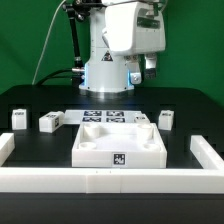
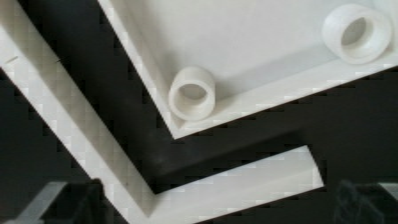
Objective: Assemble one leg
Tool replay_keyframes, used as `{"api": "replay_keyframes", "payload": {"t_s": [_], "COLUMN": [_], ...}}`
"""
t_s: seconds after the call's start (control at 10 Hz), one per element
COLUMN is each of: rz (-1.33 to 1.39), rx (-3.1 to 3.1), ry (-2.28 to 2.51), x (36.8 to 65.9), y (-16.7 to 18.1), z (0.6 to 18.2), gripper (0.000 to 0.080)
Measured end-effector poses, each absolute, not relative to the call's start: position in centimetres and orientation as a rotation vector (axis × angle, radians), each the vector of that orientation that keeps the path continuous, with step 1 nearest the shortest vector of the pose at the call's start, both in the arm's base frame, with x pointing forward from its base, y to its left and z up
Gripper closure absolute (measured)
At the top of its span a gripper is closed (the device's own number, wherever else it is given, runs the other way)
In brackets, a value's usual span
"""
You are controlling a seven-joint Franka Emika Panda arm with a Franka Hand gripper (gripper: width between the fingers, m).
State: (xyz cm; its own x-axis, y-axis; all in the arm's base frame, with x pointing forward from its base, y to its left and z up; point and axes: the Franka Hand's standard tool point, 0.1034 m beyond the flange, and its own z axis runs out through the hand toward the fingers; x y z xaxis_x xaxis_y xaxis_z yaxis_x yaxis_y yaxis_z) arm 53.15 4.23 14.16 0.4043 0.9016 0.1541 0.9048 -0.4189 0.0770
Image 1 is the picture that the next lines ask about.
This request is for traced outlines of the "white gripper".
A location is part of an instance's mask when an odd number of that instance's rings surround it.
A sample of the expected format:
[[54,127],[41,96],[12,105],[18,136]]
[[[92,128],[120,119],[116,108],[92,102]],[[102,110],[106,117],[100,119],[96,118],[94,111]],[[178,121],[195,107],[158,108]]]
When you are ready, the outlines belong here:
[[[136,54],[164,51],[166,47],[165,28],[162,12],[155,4],[138,3],[134,17],[133,51]],[[145,56],[145,78],[156,77],[157,55]],[[129,66],[130,82],[140,84],[142,81],[138,62]]]

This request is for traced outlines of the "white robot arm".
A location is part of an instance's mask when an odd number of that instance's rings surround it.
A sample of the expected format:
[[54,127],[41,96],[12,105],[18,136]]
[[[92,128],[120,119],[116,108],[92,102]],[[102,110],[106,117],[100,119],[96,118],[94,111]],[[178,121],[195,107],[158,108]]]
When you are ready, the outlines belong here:
[[168,0],[93,0],[90,58],[83,95],[116,98],[156,75],[157,54],[166,47],[163,10]]

